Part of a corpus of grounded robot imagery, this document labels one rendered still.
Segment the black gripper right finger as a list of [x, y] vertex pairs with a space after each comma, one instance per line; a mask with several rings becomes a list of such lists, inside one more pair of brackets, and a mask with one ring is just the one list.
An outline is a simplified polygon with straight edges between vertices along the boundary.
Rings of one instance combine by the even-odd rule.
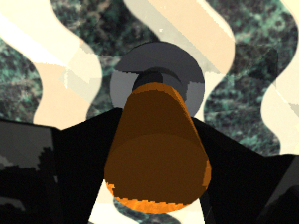
[[199, 198], [205, 224], [264, 224], [286, 191], [299, 185], [299, 154], [262, 156], [191, 117], [211, 165]]

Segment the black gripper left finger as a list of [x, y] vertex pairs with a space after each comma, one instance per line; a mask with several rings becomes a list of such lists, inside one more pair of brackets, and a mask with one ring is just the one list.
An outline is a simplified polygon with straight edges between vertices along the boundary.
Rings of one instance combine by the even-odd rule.
[[122, 112], [66, 129], [0, 118], [0, 170], [45, 183], [53, 224], [88, 224]]

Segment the orange knob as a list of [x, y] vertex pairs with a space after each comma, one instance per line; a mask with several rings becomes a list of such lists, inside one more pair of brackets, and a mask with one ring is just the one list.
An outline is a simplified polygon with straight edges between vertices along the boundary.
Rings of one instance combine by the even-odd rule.
[[127, 98], [104, 166], [109, 192], [144, 213], [169, 213], [198, 200], [211, 165], [181, 95], [152, 82]]

